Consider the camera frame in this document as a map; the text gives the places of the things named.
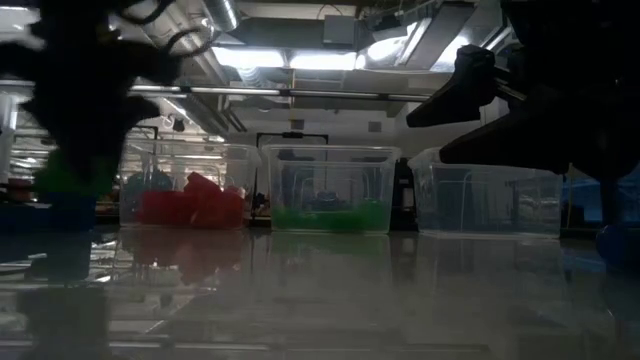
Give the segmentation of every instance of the plastic storage container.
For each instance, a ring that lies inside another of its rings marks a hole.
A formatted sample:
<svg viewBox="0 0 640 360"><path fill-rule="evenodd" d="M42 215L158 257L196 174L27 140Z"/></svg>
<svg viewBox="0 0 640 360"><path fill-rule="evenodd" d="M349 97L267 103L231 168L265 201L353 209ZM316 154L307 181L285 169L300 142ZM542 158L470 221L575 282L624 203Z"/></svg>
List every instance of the plastic storage container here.
<svg viewBox="0 0 640 360"><path fill-rule="evenodd" d="M533 169L443 164L439 150L427 149L409 161L422 233L559 235L562 177Z"/></svg>
<svg viewBox="0 0 640 360"><path fill-rule="evenodd" d="M386 233L393 147L266 145L271 227L281 231Z"/></svg>
<svg viewBox="0 0 640 360"><path fill-rule="evenodd" d="M120 223L241 228L260 162L252 146L130 141L120 165Z"/></svg>

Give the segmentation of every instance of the pipe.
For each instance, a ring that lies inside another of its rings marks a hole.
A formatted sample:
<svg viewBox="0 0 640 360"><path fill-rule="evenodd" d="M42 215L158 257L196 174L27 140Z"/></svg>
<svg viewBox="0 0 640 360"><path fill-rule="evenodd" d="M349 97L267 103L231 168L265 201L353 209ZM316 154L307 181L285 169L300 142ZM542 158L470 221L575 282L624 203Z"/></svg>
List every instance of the pipe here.
<svg viewBox="0 0 640 360"><path fill-rule="evenodd" d="M0 80L0 88L6 90L32 89L33 83L23 80ZM421 103L431 95L421 94L385 94L366 93L357 91L324 91L324 90L298 90L298 89L251 89L243 87L221 86L160 86L160 85L134 85L131 93L144 93L146 96L165 97L167 94L218 94L218 95L255 95L255 96L284 96L284 97L315 97L332 99L374 100L374 101L398 101Z"/></svg>

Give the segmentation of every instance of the ceiling light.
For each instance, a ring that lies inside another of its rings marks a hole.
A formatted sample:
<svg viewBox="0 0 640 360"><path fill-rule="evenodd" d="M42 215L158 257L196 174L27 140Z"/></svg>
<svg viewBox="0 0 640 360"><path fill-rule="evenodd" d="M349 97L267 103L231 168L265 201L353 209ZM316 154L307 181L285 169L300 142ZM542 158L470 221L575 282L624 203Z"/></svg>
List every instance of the ceiling light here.
<svg viewBox="0 0 640 360"><path fill-rule="evenodd" d="M171 106L172 108L174 108L178 113L180 113L182 116L187 116L187 111L185 109L183 109L182 107L176 105L173 103L173 101L169 101L167 99L164 99L167 104L169 104L169 106Z"/></svg>
<svg viewBox="0 0 640 360"><path fill-rule="evenodd" d="M358 55L356 59L356 69L364 69L367 67L367 57L364 55Z"/></svg>
<svg viewBox="0 0 640 360"><path fill-rule="evenodd" d="M306 70L353 70L356 53L346 54L308 52L296 54L289 64L292 69Z"/></svg>
<svg viewBox="0 0 640 360"><path fill-rule="evenodd" d="M369 49L367 49L367 55L369 55L369 57L374 61L380 61L400 51L406 39L406 36L401 36L378 41L369 46Z"/></svg>
<svg viewBox="0 0 640 360"><path fill-rule="evenodd" d="M284 58L278 50L214 47L213 52L220 64L235 68L284 67Z"/></svg>
<svg viewBox="0 0 640 360"><path fill-rule="evenodd" d="M465 45L469 45L469 43L469 39L466 37L457 36L453 41L451 41L449 46L444 49L442 55L440 55L440 58L438 58L438 61L436 61L431 71L438 71L436 68L442 67L452 68L456 61L456 57L458 56L458 49Z"/></svg>
<svg viewBox="0 0 640 360"><path fill-rule="evenodd" d="M181 159L206 159L206 160L220 160L220 155L175 155L174 157Z"/></svg>
<svg viewBox="0 0 640 360"><path fill-rule="evenodd" d="M413 34L413 30L415 30L416 26L418 26L417 21L407 25L407 36L411 36L411 34Z"/></svg>
<svg viewBox="0 0 640 360"><path fill-rule="evenodd" d="M213 135L213 136L209 136L209 140L214 141L214 142L224 142L224 138L220 135Z"/></svg>
<svg viewBox="0 0 640 360"><path fill-rule="evenodd" d="M29 11L29 9L28 9L28 8L20 7L20 6L0 6L0 10Z"/></svg>

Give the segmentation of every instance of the black machine part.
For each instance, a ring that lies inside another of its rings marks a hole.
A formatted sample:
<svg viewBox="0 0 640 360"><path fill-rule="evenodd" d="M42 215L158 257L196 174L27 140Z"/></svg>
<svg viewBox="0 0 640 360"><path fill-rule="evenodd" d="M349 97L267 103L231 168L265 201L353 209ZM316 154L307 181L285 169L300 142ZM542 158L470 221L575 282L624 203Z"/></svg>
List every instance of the black machine part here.
<svg viewBox="0 0 640 360"><path fill-rule="evenodd" d="M488 50L465 46L450 81L407 116L410 127L477 120L478 108L495 96L509 101L508 115L443 147L443 162L558 174L572 163L599 181L616 181L635 168L640 77L620 42L630 36L624 23L629 2L561 3L550 8L547 0L503 0L523 44L509 58L510 71L494 68ZM593 39L606 51L591 51Z"/></svg>

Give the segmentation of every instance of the red plastic pieces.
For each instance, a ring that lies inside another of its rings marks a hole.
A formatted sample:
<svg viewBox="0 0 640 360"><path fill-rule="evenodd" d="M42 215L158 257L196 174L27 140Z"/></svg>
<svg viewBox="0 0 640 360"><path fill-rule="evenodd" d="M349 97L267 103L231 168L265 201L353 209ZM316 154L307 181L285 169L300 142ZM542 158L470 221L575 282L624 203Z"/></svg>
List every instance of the red plastic pieces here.
<svg viewBox="0 0 640 360"><path fill-rule="evenodd" d="M182 191L147 191L142 195L138 220L143 224L238 229L244 217L244 190L191 173Z"/></svg>

